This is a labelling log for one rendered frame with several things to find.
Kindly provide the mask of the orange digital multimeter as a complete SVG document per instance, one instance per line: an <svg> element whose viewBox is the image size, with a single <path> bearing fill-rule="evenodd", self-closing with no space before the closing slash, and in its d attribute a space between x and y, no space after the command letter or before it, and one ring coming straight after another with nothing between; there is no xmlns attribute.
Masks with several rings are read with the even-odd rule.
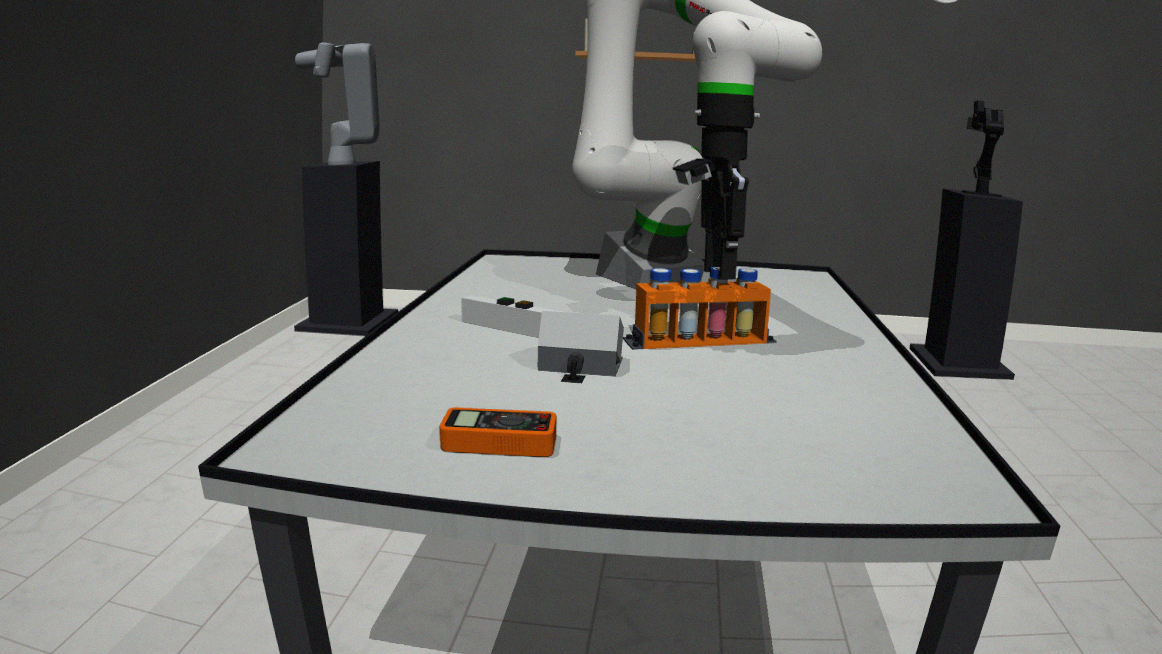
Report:
<svg viewBox="0 0 1162 654"><path fill-rule="evenodd" d="M557 416L546 411L450 408L439 426L445 452L551 457Z"/></svg>

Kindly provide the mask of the orange tube rack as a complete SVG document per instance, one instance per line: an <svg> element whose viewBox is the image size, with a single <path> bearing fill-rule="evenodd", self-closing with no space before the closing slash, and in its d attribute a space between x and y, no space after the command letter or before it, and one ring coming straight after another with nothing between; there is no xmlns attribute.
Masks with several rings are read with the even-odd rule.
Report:
<svg viewBox="0 0 1162 654"><path fill-rule="evenodd" d="M657 283L657 289L650 283L636 283L636 308L634 325L641 330L644 337L644 348L677 348L700 347L720 345L761 344L767 342L769 308L772 289L762 283L745 283L739 286L736 282L717 283L717 288L711 287L711 278L708 282L687 283L687 288L680 283ZM755 301L753 312L753 324L749 333L741 337L736 332L737 302ZM727 302L725 332L718 338L706 333L708 306L709 302ZM657 342L652 335L648 336L650 328L650 304L670 303L668 335L664 335ZM684 339L683 335L677 335L679 303L700 303L697 335L690 339Z"/></svg>

